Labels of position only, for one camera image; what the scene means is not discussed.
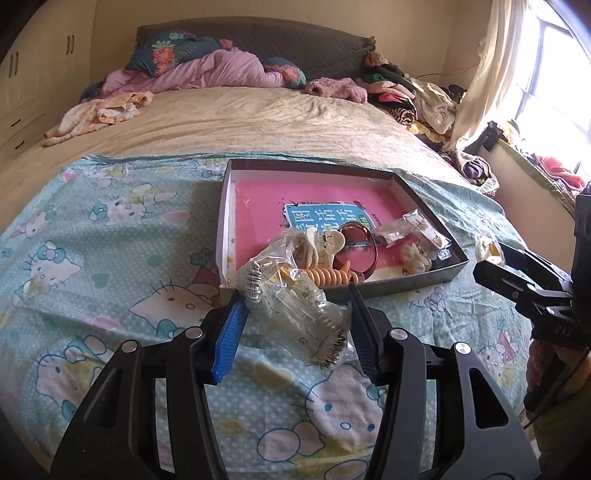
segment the curtain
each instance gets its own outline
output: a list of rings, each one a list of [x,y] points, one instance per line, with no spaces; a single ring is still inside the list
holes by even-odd
[[[512,85],[527,0],[493,0],[491,18],[476,76],[457,107],[452,137],[443,149],[463,149],[474,142]]]

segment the beige blanket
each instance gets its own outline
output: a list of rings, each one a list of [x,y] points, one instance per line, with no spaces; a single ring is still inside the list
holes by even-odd
[[[154,94],[151,92],[128,92],[80,103],[66,112],[59,125],[43,135],[41,145],[50,147],[109,125],[125,122],[138,116],[138,108],[149,105],[153,98]]]
[[[467,185],[432,150],[371,105],[288,89],[217,87],[159,93],[142,114],[67,142],[33,146],[0,168],[0,230],[65,166],[113,157],[276,151],[341,158]]]

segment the screw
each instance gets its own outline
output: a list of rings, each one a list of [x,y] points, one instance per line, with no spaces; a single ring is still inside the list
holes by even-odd
[[[408,333],[401,328],[393,328],[390,330],[390,337],[396,340],[406,340],[408,338]]]
[[[203,335],[203,330],[199,327],[191,327],[185,330],[185,336],[192,340],[201,337],[201,335]]]
[[[456,343],[456,350],[460,352],[462,355],[467,355],[472,351],[470,345],[464,342]]]
[[[125,353],[131,353],[134,352],[135,349],[138,347],[138,342],[136,342],[135,340],[127,340],[122,346],[121,349],[125,352]]]

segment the dark gray headboard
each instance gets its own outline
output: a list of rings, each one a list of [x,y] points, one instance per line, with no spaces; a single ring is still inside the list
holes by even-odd
[[[194,35],[227,38],[260,59],[281,57],[295,63],[308,80],[362,74],[363,58],[375,39],[303,22],[260,17],[209,17],[138,27],[141,45],[162,31],[180,28]]]

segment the clothes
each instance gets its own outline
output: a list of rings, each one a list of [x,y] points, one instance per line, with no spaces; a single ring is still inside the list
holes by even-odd
[[[367,83],[375,83],[375,82],[383,82],[384,80],[386,80],[382,75],[380,75],[379,73],[374,73],[374,74],[366,74],[363,75],[361,77],[361,79],[364,82]]]
[[[415,104],[420,108],[420,116],[433,127],[438,134],[444,134],[456,119],[456,104],[437,85],[411,78],[417,97]]]
[[[571,190],[580,192],[585,188],[585,185],[587,185],[581,177],[572,173],[555,157],[543,157],[542,155],[536,154],[534,154],[534,157],[540,162],[542,167],[544,167],[545,172],[552,179],[564,180]]]
[[[412,125],[409,125],[407,130],[413,135],[425,135],[431,142],[434,143],[441,143],[443,145],[447,141],[447,137],[445,135],[438,134],[429,128],[428,125],[421,123],[419,120],[416,120]]]
[[[160,93],[205,87],[283,87],[285,79],[279,72],[265,72],[260,60],[245,51],[216,50],[203,58],[188,61],[156,78],[145,73],[117,70],[105,80],[101,98],[123,92]]]
[[[472,185],[481,187],[489,179],[494,179],[488,162],[477,155],[470,155],[461,150],[454,150],[440,154],[450,165],[459,171]]]
[[[382,93],[379,97],[378,100],[382,103],[387,103],[387,102],[408,102],[412,105],[412,102],[410,101],[410,98],[408,98],[406,95],[404,95],[403,93],[394,90],[393,92],[384,92]]]
[[[535,439],[540,449],[540,467],[544,469],[558,455],[572,435],[581,417],[589,412],[591,381],[572,398],[559,403],[534,420]]]
[[[399,92],[402,92],[404,95],[406,95],[411,100],[413,100],[416,97],[416,95],[414,93],[412,93],[404,85],[400,85],[399,83],[395,83],[392,88],[398,90]]]
[[[417,112],[413,103],[408,98],[395,90],[394,93],[382,93],[381,95],[370,95],[369,103],[381,111],[391,115],[401,125],[412,125],[417,119]]]
[[[357,85],[359,85],[361,88],[364,88],[367,93],[369,94],[380,94],[383,92],[389,92],[390,90],[393,90],[394,84],[392,82],[373,82],[373,83],[367,83],[364,82],[362,79],[356,79],[355,83]]]
[[[61,123],[43,135],[41,145],[49,147],[79,135],[118,124],[139,115],[138,108],[149,105],[154,94],[122,93],[109,99],[94,99],[72,107]]]
[[[390,82],[394,82],[394,83],[398,83],[400,85],[403,85],[406,89],[410,90],[411,92],[415,91],[413,84],[410,83],[404,77],[404,74],[400,75],[397,72],[391,72],[383,65],[380,67],[372,67],[370,69],[367,69],[366,72],[368,74],[379,73],[383,77],[384,80],[390,80]]]
[[[439,153],[441,151],[441,149],[443,148],[443,142],[433,142],[425,134],[417,135],[417,139],[420,140],[421,142],[423,142],[426,146],[428,146],[435,153]]]
[[[353,79],[345,78],[340,80],[322,77],[318,80],[308,82],[304,90],[309,95],[318,95],[326,98],[340,98],[350,100],[354,103],[367,103],[368,93],[358,86]]]

